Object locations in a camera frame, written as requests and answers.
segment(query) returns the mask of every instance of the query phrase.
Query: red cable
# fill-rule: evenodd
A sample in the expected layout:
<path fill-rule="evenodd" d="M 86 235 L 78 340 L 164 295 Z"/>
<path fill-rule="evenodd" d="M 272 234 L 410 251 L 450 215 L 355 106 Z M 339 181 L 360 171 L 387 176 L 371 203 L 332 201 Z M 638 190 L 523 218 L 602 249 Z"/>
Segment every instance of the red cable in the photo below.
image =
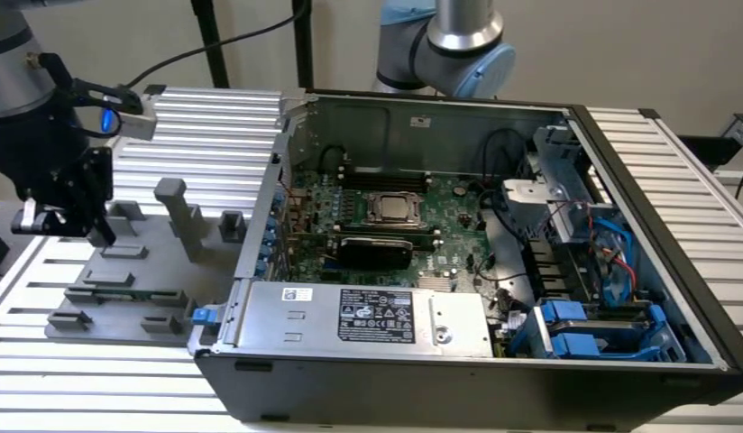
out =
<path fill-rule="evenodd" d="M 612 250 L 610 250 L 608 248 L 603 248 L 602 251 L 604 251 L 607 254 L 612 253 Z M 635 290 L 636 289 L 636 273 L 634 272 L 631 267 L 627 265 L 627 263 L 623 262 L 616 257 L 612 259 L 612 262 L 615 262 L 615 264 L 626 270 L 626 272 L 627 272 L 627 274 L 631 278 L 631 289 Z"/>

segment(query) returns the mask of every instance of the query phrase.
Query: green circuit board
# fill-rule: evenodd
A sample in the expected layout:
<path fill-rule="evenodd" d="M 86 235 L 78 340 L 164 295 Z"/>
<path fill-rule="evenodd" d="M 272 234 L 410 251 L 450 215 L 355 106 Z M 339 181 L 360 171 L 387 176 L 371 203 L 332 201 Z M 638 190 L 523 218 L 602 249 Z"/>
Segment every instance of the green circuit board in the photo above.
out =
<path fill-rule="evenodd" d="M 398 271 L 357 271 L 339 267 L 327 252 L 327 241 L 336 221 L 351 225 L 367 216 L 370 191 L 343 189 L 328 177 L 312 171 L 297 173 L 293 188 L 311 191 L 303 213 L 312 220 L 308 233 L 293 233 L 291 280 L 297 282 L 339 282 L 357 285 L 415 287 L 422 277 L 446 278 L 456 270 L 456 291 L 474 291 L 474 274 L 467 269 L 472 254 L 475 263 L 488 255 L 486 232 L 476 229 L 479 197 L 468 191 L 468 180 L 452 176 L 434 176 L 426 193 L 420 193 L 420 219 L 427 227 L 438 226 L 444 241 L 435 251 L 415 251 L 411 265 Z M 458 197 L 454 188 L 468 191 Z M 459 216 L 470 217 L 460 221 Z"/>

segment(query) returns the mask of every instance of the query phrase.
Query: motherboard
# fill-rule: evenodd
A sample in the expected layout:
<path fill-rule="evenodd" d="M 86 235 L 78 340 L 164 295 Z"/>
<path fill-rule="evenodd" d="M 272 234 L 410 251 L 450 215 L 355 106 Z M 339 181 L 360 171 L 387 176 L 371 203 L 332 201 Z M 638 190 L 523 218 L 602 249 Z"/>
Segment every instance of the motherboard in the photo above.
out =
<path fill-rule="evenodd" d="M 490 245 L 475 180 L 447 175 L 341 178 L 315 171 L 295 176 L 291 280 L 482 290 L 472 268 Z"/>

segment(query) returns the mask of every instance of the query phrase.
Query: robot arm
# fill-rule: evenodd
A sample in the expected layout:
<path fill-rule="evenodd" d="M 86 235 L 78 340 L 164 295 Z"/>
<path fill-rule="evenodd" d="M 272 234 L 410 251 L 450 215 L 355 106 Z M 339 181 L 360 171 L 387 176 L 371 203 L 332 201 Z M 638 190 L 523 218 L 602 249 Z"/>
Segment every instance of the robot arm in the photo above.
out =
<path fill-rule="evenodd" d="M 492 0 L 388 0 L 376 91 L 492 97 L 514 68 Z"/>
<path fill-rule="evenodd" d="M 42 53 L 20 7 L 70 1 L 0 0 L 0 172 L 13 181 L 25 207 L 12 222 L 17 234 L 85 237 L 112 244 L 105 201 L 112 198 L 112 154 L 89 137 L 120 134 L 123 115 L 141 115 L 139 96 L 70 77 L 57 55 Z M 94 97 L 96 92 L 108 100 Z M 117 113 L 112 134 L 82 129 L 77 106 Z"/>
<path fill-rule="evenodd" d="M 145 128 L 143 105 L 129 88 L 72 78 L 58 56 L 42 53 L 34 41 L 20 9 L 77 1 L 0 0 L 0 171 L 25 201 L 14 233 L 89 237 L 93 244 L 109 245 L 116 240 L 104 217 L 113 194 L 112 154 L 92 148 L 89 137 L 131 135 L 123 127 L 132 118 L 140 124 L 133 136 L 149 139 L 144 135 L 153 131 L 153 120 L 152 129 Z M 431 86 L 450 96 L 490 97 L 515 58 L 502 32 L 492 0 L 388 0 L 378 88 L 406 92 Z M 112 110 L 116 131 L 82 129 L 77 106 Z"/>

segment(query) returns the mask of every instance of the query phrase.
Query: black pole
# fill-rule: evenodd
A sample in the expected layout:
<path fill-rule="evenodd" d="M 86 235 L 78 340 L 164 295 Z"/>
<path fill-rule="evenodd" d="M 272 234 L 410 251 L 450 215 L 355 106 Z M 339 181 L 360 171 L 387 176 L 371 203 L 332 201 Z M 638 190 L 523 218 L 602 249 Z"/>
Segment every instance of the black pole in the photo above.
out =
<path fill-rule="evenodd" d="M 308 8 L 305 14 L 295 21 L 295 48 L 297 49 L 297 80 L 301 88 L 313 88 L 312 82 L 312 0 L 291 0 L 296 13 L 301 6 Z"/>
<path fill-rule="evenodd" d="M 192 12 L 201 28 L 203 46 L 219 42 L 219 27 L 213 15 L 213 0 L 192 0 Z M 221 47 L 205 51 L 208 69 L 212 72 L 212 82 L 216 88 L 229 88 L 227 76 L 225 55 Z"/>

